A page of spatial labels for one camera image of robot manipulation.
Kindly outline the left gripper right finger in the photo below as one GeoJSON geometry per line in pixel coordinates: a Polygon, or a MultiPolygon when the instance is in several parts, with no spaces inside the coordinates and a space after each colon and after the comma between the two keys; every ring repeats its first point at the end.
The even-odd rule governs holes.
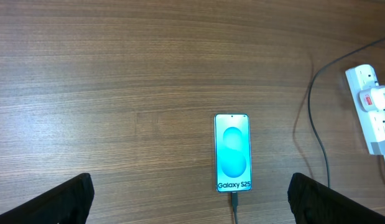
{"type": "Polygon", "coordinates": [[[299,224],[385,223],[384,215],[298,172],[291,178],[287,196],[299,224]]]}

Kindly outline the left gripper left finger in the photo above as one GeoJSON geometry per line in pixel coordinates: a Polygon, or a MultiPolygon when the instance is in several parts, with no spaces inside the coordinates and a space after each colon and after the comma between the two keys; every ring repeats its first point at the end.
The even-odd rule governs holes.
{"type": "Polygon", "coordinates": [[[95,191],[89,173],[76,177],[0,215],[0,223],[86,223],[95,191]]]}

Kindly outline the smartphone with cyan screen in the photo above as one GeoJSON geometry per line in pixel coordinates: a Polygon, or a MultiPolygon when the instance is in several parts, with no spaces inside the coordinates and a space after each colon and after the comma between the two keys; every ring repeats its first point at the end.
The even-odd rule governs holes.
{"type": "Polygon", "coordinates": [[[216,114],[215,164],[218,192],[248,191],[253,187],[250,122],[247,114],[216,114]]]}

